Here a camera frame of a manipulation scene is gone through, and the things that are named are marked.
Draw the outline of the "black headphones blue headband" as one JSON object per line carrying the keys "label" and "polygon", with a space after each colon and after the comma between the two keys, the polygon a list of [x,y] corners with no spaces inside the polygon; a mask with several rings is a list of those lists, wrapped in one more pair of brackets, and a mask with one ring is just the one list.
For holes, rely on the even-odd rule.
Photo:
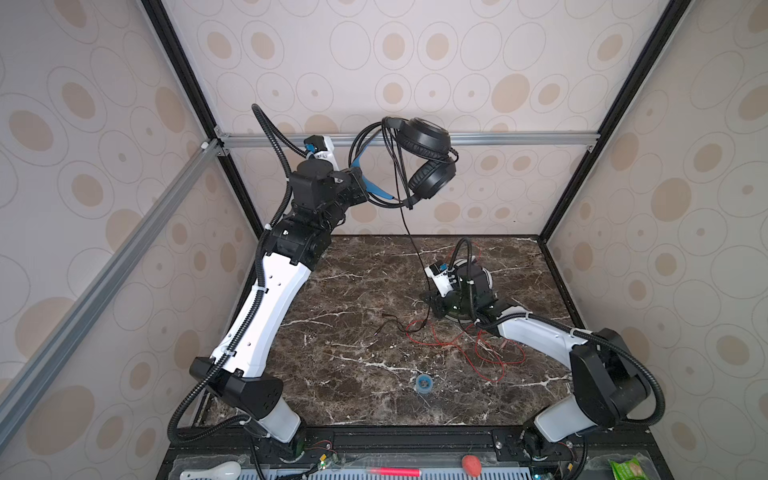
{"label": "black headphones blue headband", "polygon": [[364,127],[352,141],[348,165],[359,167],[366,150],[376,142],[384,148],[398,190],[390,194],[365,178],[368,202],[377,207],[411,210],[433,198],[457,174],[460,156],[450,134],[429,120],[387,116]]}

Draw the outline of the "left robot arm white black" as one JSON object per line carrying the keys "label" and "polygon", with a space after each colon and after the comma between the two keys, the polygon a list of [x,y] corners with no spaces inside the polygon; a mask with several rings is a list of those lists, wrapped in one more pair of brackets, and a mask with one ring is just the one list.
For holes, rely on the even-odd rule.
{"label": "left robot arm white black", "polygon": [[[301,150],[277,129],[259,105],[253,114],[286,175],[284,197],[259,238],[256,281],[234,324],[214,352],[190,367],[197,384],[181,401],[167,428],[174,444],[187,444],[233,424],[245,425],[283,444],[293,442],[302,420],[283,398],[283,383],[265,372],[275,335],[295,296],[331,243],[347,210],[368,199],[357,167],[338,169],[330,145],[309,138]],[[179,422],[193,401],[209,390],[238,415],[199,434],[184,434]]]}

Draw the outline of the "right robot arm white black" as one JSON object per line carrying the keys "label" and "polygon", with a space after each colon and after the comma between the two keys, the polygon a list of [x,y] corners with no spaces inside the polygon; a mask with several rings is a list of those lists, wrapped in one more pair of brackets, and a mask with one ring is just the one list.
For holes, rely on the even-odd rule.
{"label": "right robot arm white black", "polygon": [[[430,287],[425,301],[438,318],[449,317],[504,340],[526,345],[566,367],[573,391],[544,408],[523,426],[521,443],[528,456],[545,458],[573,434],[584,435],[632,422],[653,426],[665,414],[660,382],[632,355],[611,329],[568,327],[533,313],[517,301],[502,299],[491,273],[481,266],[470,239],[462,238],[449,259],[424,269]],[[635,421],[630,413],[653,399],[652,412]]]}

